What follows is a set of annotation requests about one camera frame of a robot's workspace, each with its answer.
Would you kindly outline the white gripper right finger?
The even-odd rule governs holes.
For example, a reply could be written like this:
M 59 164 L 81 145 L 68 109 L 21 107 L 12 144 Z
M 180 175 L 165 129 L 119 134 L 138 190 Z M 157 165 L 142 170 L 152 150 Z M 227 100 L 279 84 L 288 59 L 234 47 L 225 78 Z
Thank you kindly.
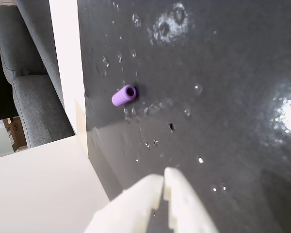
M 168 227 L 173 232 L 219 232 L 202 201 L 180 170 L 172 167 L 164 170 L 163 199 L 168 202 Z

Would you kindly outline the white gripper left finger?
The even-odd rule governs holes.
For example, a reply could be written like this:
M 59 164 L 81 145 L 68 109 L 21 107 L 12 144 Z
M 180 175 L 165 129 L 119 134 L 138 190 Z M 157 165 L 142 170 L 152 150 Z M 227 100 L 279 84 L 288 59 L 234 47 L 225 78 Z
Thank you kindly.
M 164 177 L 150 174 L 97 211 L 86 233 L 145 233 L 152 210 L 157 210 Z

